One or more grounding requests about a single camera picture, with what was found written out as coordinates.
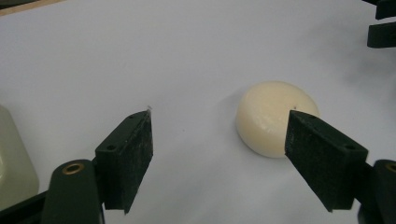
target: soap bar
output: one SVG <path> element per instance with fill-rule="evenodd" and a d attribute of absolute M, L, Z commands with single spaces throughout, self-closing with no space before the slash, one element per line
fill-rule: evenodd
<path fill-rule="evenodd" d="M 239 103 L 236 128 L 255 152 L 285 158 L 289 112 L 298 110 L 319 116 L 315 102 L 301 89 L 282 81 L 267 81 L 251 87 Z"/>
<path fill-rule="evenodd" d="M 17 127 L 0 106 L 0 210 L 38 193 L 38 178 Z"/>

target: cream dome object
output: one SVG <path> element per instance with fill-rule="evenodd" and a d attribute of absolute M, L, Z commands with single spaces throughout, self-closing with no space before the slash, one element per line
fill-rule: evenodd
<path fill-rule="evenodd" d="M 236 128 L 242 140 L 257 153 L 285 158 L 289 112 L 319 116 L 315 102 L 301 89 L 282 81 L 251 87 L 239 103 Z"/>

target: table surface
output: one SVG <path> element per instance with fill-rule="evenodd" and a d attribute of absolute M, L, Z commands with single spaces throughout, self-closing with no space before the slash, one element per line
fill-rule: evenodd
<path fill-rule="evenodd" d="M 240 140 L 251 85 L 305 90 L 321 117 L 396 159 L 396 50 L 366 47 L 362 1 L 68 0 L 0 18 L 0 104 L 40 180 L 92 159 L 128 115 L 152 108 L 154 157 L 131 212 L 107 223 L 357 223 L 327 213 L 287 159 Z"/>

